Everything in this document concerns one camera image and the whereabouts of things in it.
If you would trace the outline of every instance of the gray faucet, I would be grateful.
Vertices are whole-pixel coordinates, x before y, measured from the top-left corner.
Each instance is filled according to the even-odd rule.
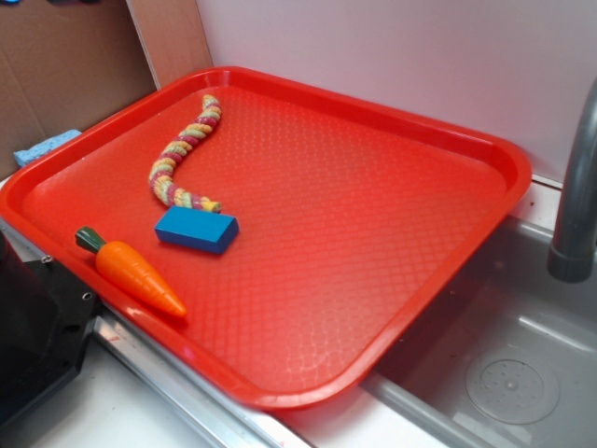
[[[549,247],[548,271],[564,282],[590,276],[597,240],[597,79],[576,129]]]

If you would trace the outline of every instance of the toy carrot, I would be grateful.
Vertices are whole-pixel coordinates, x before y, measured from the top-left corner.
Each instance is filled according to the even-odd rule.
[[[107,243],[94,229],[82,227],[76,232],[76,244],[97,255],[95,267],[115,286],[171,315],[187,314],[187,308],[161,275],[126,243]]]

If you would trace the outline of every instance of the rope toy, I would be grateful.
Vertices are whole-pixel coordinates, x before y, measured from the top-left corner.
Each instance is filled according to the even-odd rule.
[[[173,182],[176,165],[180,164],[202,139],[214,131],[221,115],[222,110],[217,99],[212,95],[204,95],[201,114],[168,144],[152,165],[149,186],[164,204],[169,207],[177,205],[213,213],[219,213],[222,209],[220,203],[211,201],[205,196],[192,194]]]

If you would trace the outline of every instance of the blue block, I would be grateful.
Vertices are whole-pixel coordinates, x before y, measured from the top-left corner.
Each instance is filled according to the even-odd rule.
[[[166,243],[222,254],[239,232],[235,217],[184,207],[170,207],[156,225]]]
[[[44,140],[41,143],[38,143],[34,147],[30,147],[29,149],[24,149],[23,151],[15,152],[15,160],[22,168],[27,163],[31,163],[32,161],[36,161],[41,156],[48,154],[52,149],[55,149],[61,145],[64,145],[69,140],[81,135],[81,132],[73,129],[71,131],[66,131],[65,133],[61,133],[60,135],[56,135],[55,137],[51,137],[48,140]]]

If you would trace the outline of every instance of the stainless steel sink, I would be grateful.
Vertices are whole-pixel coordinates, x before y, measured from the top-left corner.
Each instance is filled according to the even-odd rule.
[[[551,278],[508,218],[364,383],[449,446],[597,446],[597,274]]]

